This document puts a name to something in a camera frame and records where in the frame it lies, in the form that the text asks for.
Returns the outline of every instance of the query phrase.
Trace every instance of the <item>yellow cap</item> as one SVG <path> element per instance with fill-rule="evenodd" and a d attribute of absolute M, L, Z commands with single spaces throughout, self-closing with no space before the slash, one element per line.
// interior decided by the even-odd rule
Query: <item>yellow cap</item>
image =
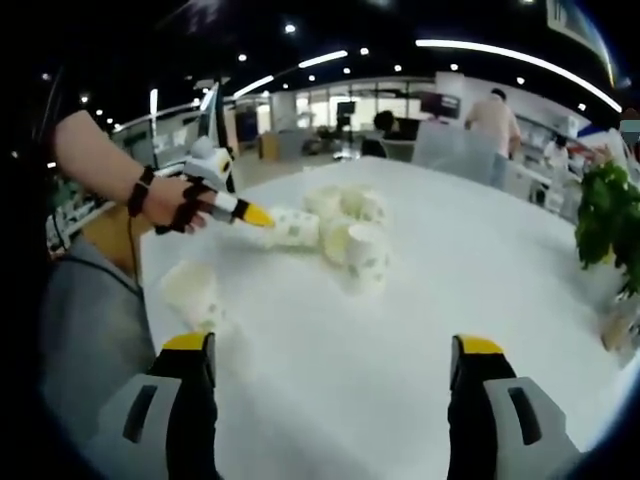
<path fill-rule="evenodd" d="M 242 220 L 258 227 L 273 228 L 276 224 L 276 222 L 273 221 L 273 218 L 271 218 L 264 209 L 253 203 L 250 203 L 247 207 L 247 210 L 242 216 Z"/>

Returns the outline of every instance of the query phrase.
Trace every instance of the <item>finger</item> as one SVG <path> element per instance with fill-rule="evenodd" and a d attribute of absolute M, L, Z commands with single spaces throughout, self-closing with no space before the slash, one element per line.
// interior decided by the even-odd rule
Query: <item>finger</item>
<path fill-rule="evenodd" d="M 196 213 L 191 220 L 191 226 L 196 228 L 202 228 L 206 225 L 206 221 L 202 215 Z"/>
<path fill-rule="evenodd" d="M 198 200 L 201 200 L 202 202 L 205 202 L 205 205 L 202 205 L 202 209 L 204 210 L 206 208 L 206 204 L 209 205 L 213 205 L 213 202 L 216 199 L 216 193 L 214 190 L 210 191 L 210 192 L 205 192 L 202 195 L 200 195 L 198 197 Z"/>

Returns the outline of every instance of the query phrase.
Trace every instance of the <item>green plant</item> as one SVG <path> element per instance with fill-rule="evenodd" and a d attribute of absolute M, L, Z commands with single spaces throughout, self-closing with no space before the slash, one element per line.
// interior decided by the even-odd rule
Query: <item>green plant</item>
<path fill-rule="evenodd" d="M 625 268 L 623 290 L 640 291 L 640 192 L 612 161 L 582 179 L 575 235 L 583 268 L 613 253 L 616 267 Z"/>

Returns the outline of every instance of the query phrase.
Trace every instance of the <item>person sitting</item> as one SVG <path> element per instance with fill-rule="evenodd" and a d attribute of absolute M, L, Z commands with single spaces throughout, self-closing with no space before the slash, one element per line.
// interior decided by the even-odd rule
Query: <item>person sitting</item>
<path fill-rule="evenodd" d="M 398 119 L 396 119 L 391 110 L 384 110 L 378 113 L 373 119 L 373 125 L 376 127 L 376 130 L 382 133 L 384 140 L 415 140 L 415 137 L 411 138 L 400 130 Z"/>
<path fill-rule="evenodd" d="M 398 120 L 390 110 L 385 110 L 378 113 L 373 118 L 373 125 L 376 128 L 376 131 L 382 136 L 378 138 L 365 138 L 362 141 L 360 153 L 363 156 L 370 155 L 373 157 L 387 157 L 387 152 L 379 142 L 379 139 L 395 141 L 415 141 L 415 137 L 410 138 L 408 135 L 400 131 Z"/>

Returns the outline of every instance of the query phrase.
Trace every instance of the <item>white table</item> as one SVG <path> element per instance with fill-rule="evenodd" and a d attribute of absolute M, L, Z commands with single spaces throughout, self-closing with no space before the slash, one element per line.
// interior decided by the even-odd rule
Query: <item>white table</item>
<path fill-rule="evenodd" d="M 159 280 L 185 258 L 214 266 L 250 345 L 242 378 L 224 358 L 218 365 L 224 477 L 446 478 L 450 346 L 459 332 L 499 343 L 567 413 L 576 445 L 587 446 L 618 368 L 572 283 L 573 228 L 502 192 L 370 157 L 242 196 L 299 206 L 310 188 L 353 183 L 373 185 L 395 214 L 395 258 L 377 297 L 347 296 L 319 257 L 255 250 L 236 227 L 212 222 L 194 236 L 142 238 L 157 349 L 185 331 L 159 293 Z"/>

